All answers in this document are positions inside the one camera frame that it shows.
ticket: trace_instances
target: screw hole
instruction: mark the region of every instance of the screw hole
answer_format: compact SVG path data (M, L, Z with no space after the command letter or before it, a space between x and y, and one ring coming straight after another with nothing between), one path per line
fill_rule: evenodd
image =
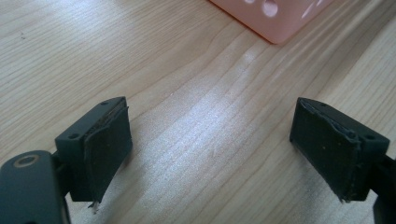
M375 140L375 137L372 136L372 135L370 135L370 134L366 135L365 137L366 137L367 139L369 139L369 140Z
M17 167L17 168L30 166L30 165L34 164L37 160L38 160L38 156L37 155L24 156L22 158L17 159L14 162L14 166Z
M78 136L79 136L78 133L72 133L72 134L70 134L70 135L68 136L68 138L69 138L69 139L75 139L75 138L77 138Z

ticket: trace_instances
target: pink plastic basket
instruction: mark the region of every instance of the pink plastic basket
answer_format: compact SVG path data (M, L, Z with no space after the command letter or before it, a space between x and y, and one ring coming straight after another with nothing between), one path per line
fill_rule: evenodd
M210 0L259 35L280 44L333 0Z

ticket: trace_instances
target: wooden table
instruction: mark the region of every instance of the wooden table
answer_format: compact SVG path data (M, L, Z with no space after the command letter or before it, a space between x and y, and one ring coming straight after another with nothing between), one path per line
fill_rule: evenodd
M124 95L132 162L73 223L373 223L289 142L297 97L385 135L396 157L396 2L336 0L270 45L206 0L2 0L0 164Z

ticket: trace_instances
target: black bracket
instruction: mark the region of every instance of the black bracket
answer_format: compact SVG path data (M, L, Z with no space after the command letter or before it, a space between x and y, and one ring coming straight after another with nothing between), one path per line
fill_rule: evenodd
M125 97L102 102L55 139L57 151L37 150L0 170L0 223L70 223L64 196L102 201L132 150Z
M389 140L329 105L299 98L290 141L341 201L377 195L375 223L396 223L396 162Z

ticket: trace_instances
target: wood grain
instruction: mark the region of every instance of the wood grain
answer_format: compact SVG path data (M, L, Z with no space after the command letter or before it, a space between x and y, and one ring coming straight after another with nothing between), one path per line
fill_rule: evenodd
M341 204L288 139L304 96L396 157L395 15L337 0L276 46L205 0L3 0L0 164L125 95L133 159L73 223L373 223L373 193Z

